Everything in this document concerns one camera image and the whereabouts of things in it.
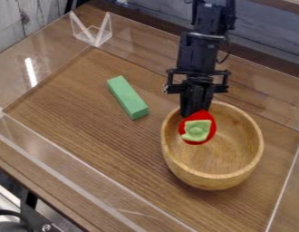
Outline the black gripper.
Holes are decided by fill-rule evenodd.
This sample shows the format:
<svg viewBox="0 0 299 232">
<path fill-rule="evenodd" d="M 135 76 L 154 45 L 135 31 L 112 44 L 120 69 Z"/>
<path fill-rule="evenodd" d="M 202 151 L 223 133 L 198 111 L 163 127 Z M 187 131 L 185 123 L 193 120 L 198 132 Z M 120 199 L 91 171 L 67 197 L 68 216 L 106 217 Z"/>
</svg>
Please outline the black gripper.
<svg viewBox="0 0 299 232">
<path fill-rule="evenodd" d="M 230 71 L 217 69 L 221 44 L 226 42 L 225 35 L 190 32 L 181 36 L 177 67 L 167 70 L 165 92 L 181 93 L 185 118 L 202 109 L 209 111 L 215 93 L 227 92 Z"/>
</svg>

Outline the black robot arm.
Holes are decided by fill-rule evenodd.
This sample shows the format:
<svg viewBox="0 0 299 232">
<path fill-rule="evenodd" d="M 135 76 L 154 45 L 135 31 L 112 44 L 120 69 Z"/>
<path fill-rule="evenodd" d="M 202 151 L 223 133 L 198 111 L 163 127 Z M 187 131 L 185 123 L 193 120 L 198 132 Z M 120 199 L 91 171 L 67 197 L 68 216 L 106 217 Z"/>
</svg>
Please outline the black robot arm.
<svg viewBox="0 0 299 232">
<path fill-rule="evenodd" d="M 221 44 L 230 45 L 229 31 L 235 29 L 237 0 L 226 5 L 206 0 L 193 2 L 191 31 L 181 35 L 177 67 L 167 70 L 165 92 L 181 94 L 181 113 L 189 117 L 201 110 L 210 110 L 217 93 L 229 90 L 229 70 L 218 70 Z"/>
</svg>

